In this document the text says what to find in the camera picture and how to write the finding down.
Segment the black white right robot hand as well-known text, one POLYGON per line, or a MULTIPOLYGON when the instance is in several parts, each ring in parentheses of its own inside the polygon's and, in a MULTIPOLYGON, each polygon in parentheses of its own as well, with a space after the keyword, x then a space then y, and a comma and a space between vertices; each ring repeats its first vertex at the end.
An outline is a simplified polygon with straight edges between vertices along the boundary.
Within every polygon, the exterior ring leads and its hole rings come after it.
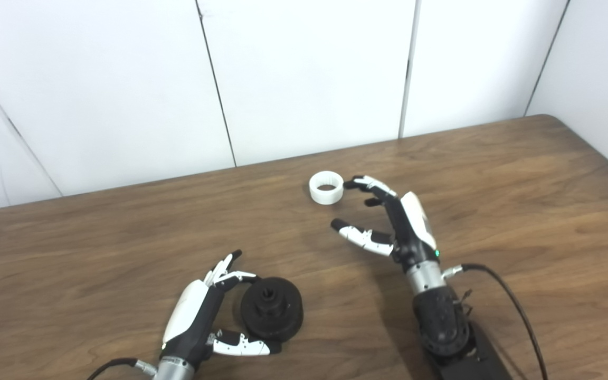
POLYGON ((407 192, 398 196, 388 185, 371 176, 353 176, 344 182, 345 189, 357 188, 373 196, 365 200, 367 207, 381 205, 393 228, 391 233, 382 233, 352 225, 339 218, 330 226, 345 240, 367 252, 390 257, 402 265, 405 272, 422 262, 439 263, 439 251, 432 234, 429 219, 425 216, 417 195, 407 192))

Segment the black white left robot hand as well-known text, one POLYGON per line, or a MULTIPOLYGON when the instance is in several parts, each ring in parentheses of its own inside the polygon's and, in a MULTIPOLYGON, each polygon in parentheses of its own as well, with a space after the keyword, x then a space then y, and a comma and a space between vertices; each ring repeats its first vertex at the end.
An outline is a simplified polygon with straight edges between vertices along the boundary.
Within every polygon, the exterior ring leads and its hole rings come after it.
POLYGON ((184 289, 167 323, 160 360, 200 367, 212 354, 268 356, 282 351, 282 344, 259 340, 233 330, 213 330, 213 323, 228 291, 237 284, 254 284, 254 273, 232 270, 241 250, 229 253, 205 275, 184 289))

